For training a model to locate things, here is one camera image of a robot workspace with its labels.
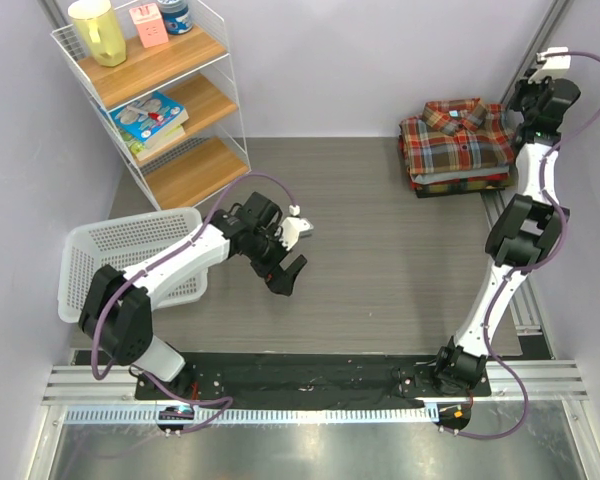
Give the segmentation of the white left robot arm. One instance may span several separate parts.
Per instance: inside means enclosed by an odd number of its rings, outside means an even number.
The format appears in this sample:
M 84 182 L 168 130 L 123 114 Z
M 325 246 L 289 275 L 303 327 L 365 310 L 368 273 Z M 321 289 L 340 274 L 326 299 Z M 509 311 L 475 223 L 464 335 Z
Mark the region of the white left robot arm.
M 307 260 L 298 256 L 281 265 L 312 224 L 298 206 L 288 216 L 258 192 L 230 210 L 209 214 L 189 235 L 153 257 L 123 270 L 105 265 L 96 271 L 78 320 L 92 341 L 93 353 L 104 352 L 117 365 L 141 371 L 170 398 L 190 395 L 194 368 L 159 339 L 152 315 L 182 282 L 212 266 L 241 255 L 274 294 L 289 296 Z

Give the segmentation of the brown red plaid shirt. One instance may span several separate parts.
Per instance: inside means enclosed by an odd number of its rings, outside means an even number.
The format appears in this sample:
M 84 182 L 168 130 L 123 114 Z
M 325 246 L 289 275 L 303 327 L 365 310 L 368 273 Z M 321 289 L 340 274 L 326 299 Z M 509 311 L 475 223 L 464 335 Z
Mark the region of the brown red plaid shirt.
M 415 176 L 504 168 L 515 159 L 506 107 L 479 98 L 429 101 L 400 122 L 400 134 Z

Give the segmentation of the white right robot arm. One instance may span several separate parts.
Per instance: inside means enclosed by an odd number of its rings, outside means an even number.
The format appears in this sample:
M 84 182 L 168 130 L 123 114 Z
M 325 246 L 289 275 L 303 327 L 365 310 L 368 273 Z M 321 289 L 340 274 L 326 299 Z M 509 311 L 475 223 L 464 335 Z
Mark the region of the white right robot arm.
M 443 395 L 464 394 L 482 382 L 494 355 L 491 340 L 510 300 L 560 240 L 570 212 L 555 195 L 559 128 L 580 95 L 564 78 L 521 80 L 516 86 L 510 109 L 523 117 L 514 136 L 518 191 L 486 240 L 488 270 L 470 313 L 432 367 L 432 385 Z

